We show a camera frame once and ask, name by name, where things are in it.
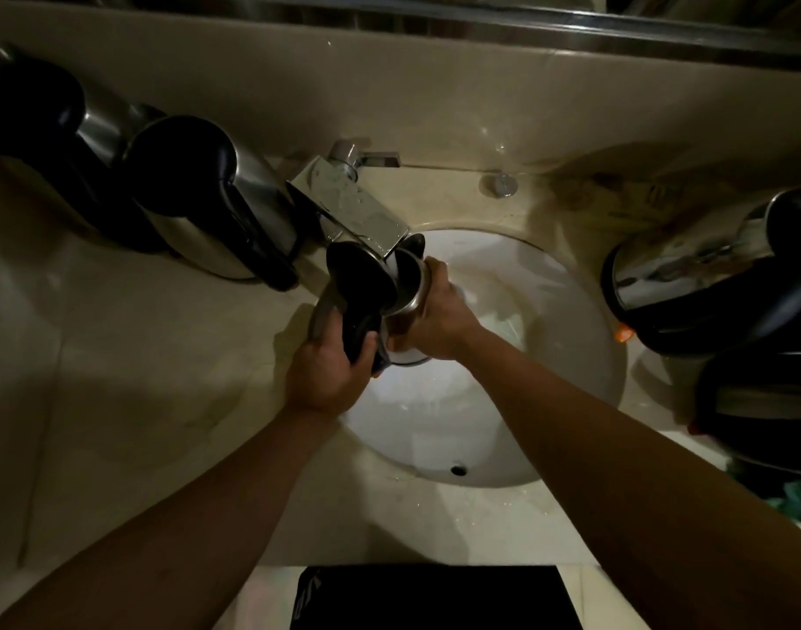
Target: countertop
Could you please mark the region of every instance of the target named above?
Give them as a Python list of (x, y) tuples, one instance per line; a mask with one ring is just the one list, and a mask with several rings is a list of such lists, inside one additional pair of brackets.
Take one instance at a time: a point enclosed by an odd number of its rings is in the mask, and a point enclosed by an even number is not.
[[(520, 175), (517, 193), (497, 200), (485, 195), (486, 177), (364, 168), (361, 182), (415, 229), (477, 228), (532, 242), (597, 300), (605, 254), (690, 198), (649, 185)], [(319, 248), (299, 259), (304, 285), (281, 294), (176, 259), (71, 243), (61, 276), (63, 346), (23, 553), (36, 574), (183, 486), (271, 419), (327, 282)], [(609, 316), (609, 331), (612, 324)], [(668, 367), (631, 341), (619, 407), (721, 464), (715, 449), (684, 435), (685, 367)], [(416, 559), (595, 563), (542, 481), (435, 484), (344, 430), (305, 469), (261, 563)]]

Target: white ceramic sink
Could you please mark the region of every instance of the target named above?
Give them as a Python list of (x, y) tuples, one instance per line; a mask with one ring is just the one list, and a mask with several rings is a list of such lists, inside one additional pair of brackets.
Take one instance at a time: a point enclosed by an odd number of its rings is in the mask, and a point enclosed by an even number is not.
[[(616, 402), (618, 346), (600, 307), (560, 263), (499, 234), (436, 230), (425, 237), (427, 255), (448, 263), (451, 282), (483, 325), (564, 379)], [(389, 367), (343, 423), (365, 445), (433, 480), (505, 487), (538, 478), (488, 395), (455, 362)]]

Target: chrome faucet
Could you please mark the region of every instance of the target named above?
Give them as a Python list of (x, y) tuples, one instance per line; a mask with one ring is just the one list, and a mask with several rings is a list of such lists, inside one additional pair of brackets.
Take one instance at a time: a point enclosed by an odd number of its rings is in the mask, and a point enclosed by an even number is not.
[(409, 226), (357, 184), (363, 166), (400, 168), (401, 158), (397, 153), (365, 153), (354, 142), (340, 139), (327, 158), (310, 159), (287, 187), (293, 200), (306, 201), (318, 211), (325, 243), (347, 232), (386, 260), (409, 233)]

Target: forearm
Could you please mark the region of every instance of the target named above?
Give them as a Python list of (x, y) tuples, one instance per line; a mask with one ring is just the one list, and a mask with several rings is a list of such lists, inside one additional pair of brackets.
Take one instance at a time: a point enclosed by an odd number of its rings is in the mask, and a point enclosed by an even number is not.
[(4, 628), (210, 627), (248, 578), (334, 421), (280, 414), (219, 465), (55, 571)]
[(459, 360), (653, 627), (801, 627), (801, 531), (780, 514), (485, 330)]

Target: orange object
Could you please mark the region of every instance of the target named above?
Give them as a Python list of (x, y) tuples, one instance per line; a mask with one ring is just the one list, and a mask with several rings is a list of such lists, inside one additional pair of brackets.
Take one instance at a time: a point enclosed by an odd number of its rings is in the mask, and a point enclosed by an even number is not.
[(616, 333), (613, 335), (613, 337), (616, 338), (618, 343), (627, 343), (635, 335), (637, 335), (637, 332), (628, 327), (624, 322), (620, 322), (619, 327), (616, 328)]

